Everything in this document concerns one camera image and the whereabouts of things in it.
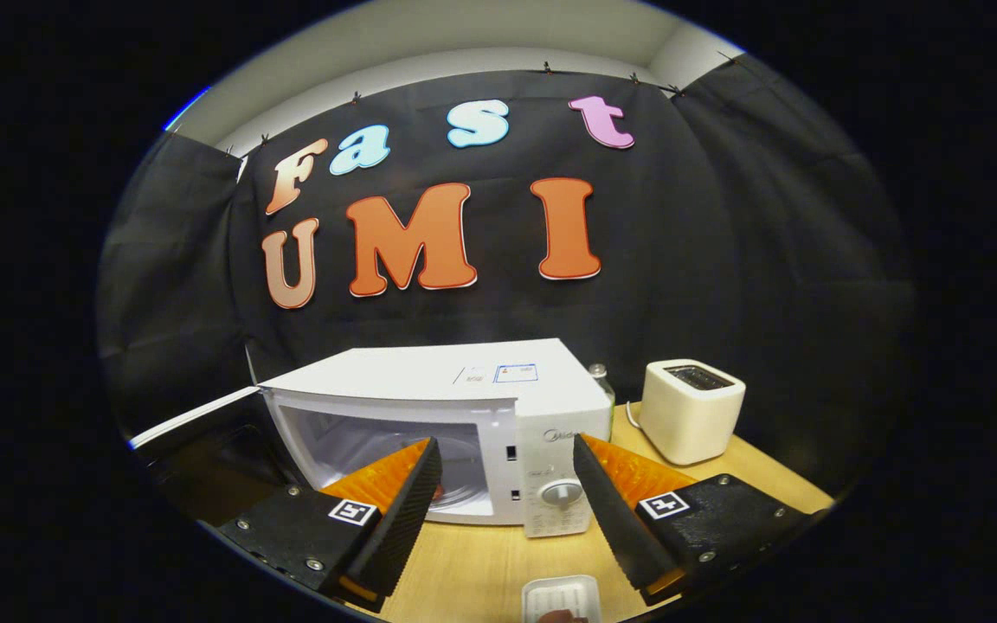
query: microwave dial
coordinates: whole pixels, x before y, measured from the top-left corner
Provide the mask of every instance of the microwave dial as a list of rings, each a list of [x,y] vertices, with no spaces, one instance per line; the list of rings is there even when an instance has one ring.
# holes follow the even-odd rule
[[[557,480],[544,485],[541,489],[541,501],[553,506],[573,504],[582,496],[582,486],[577,480]]]

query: white ceiling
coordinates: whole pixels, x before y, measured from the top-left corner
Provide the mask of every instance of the white ceiling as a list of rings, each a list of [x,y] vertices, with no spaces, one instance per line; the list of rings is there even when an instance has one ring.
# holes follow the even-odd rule
[[[632,0],[373,0],[238,67],[179,118],[179,133],[212,145],[310,87],[432,52],[556,48],[648,67],[682,23]]]

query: letter m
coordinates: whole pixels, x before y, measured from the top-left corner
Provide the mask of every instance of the letter m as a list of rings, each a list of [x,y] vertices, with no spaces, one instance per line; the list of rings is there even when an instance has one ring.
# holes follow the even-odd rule
[[[352,296],[387,292],[379,260],[399,289],[407,289],[415,265],[426,251],[418,284],[426,289],[462,288],[475,283],[476,272],[464,252],[463,208],[472,190],[466,184],[439,184],[422,193],[410,224],[402,225],[383,197],[354,202],[344,211],[357,234],[357,278]]]

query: orange soft pad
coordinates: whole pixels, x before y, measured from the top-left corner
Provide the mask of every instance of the orange soft pad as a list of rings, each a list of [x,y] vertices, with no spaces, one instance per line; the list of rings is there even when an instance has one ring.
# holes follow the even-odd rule
[[[357,469],[335,484],[326,486],[321,492],[336,498],[375,504],[385,516],[403,482],[407,481],[411,470],[418,465],[418,459],[427,444],[428,439],[422,439],[413,446],[405,446],[398,453],[388,454],[370,466]]]
[[[641,500],[675,491],[682,486],[695,485],[697,482],[669,466],[641,457],[640,454],[630,453],[613,443],[586,434],[581,436],[630,510],[636,510],[637,502]]]

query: midea logo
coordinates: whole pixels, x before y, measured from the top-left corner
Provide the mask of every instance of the midea logo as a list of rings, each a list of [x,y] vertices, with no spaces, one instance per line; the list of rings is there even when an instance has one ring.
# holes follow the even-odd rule
[[[551,443],[553,441],[558,441],[559,439],[571,439],[575,437],[575,433],[565,433],[563,430],[556,430],[555,428],[550,428],[545,431],[545,441]]]

